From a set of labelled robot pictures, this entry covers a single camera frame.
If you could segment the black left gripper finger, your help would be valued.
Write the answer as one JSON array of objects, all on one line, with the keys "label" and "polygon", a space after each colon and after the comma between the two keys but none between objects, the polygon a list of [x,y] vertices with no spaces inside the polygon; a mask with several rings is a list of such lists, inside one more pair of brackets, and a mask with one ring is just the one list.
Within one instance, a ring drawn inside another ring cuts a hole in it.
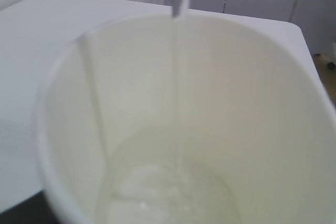
[{"label": "black left gripper finger", "polygon": [[43,191],[1,213],[5,224],[60,224],[49,207]]}]

